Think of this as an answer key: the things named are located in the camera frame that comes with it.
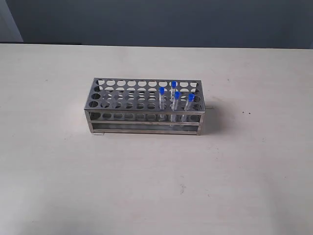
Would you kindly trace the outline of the blue-capped tube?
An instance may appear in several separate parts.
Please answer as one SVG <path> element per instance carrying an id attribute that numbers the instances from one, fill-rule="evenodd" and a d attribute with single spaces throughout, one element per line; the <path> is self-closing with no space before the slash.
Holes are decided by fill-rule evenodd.
<path id="1" fill-rule="evenodd" d="M 177 82 L 176 81 L 172 81 L 171 82 L 171 101 L 174 100 L 174 95 L 176 92 L 176 87 L 177 87 Z"/>
<path id="2" fill-rule="evenodd" d="M 176 111 L 179 106 L 179 97 L 180 97 L 180 92 L 175 91 L 174 96 L 173 96 L 173 102 L 172 102 L 172 111 Z M 177 120 L 177 114 L 171 114 L 170 121 L 171 122 L 176 122 Z"/>
<path id="3" fill-rule="evenodd" d="M 159 109 L 161 111 L 163 111 L 165 109 L 165 99 L 164 99 L 164 93 L 165 93 L 165 89 L 164 87 L 160 87 L 159 88 Z M 161 113 L 159 115 L 159 121 L 163 121 L 165 120 L 165 114 L 164 113 Z"/>
<path id="4" fill-rule="evenodd" d="M 192 94 L 192 93 L 190 93 L 188 95 L 188 99 L 187 99 L 186 104 L 184 106 L 184 114 L 181 116 L 181 121 L 182 122 L 187 122 L 187 114 L 186 114 L 186 112 L 190 110 L 190 108 L 192 106 L 192 103 L 194 101 L 194 97 L 195 97 L 195 95 Z"/>

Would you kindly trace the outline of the stainless steel test tube rack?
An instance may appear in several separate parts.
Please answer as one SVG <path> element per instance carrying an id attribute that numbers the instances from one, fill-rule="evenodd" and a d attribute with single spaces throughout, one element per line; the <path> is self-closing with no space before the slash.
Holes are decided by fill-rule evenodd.
<path id="1" fill-rule="evenodd" d="M 180 92 L 176 111 L 171 107 L 172 81 Z M 163 111 L 159 109 L 160 87 L 165 89 Z M 194 101 L 186 112 L 187 122 L 182 122 L 190 93 Z M 200 80 L 95 78 L 84 112 L 91 133 L 200 135 L 206 110 Z M 171 114 L 177 114 L 176 122 L 170 121 Z"/>

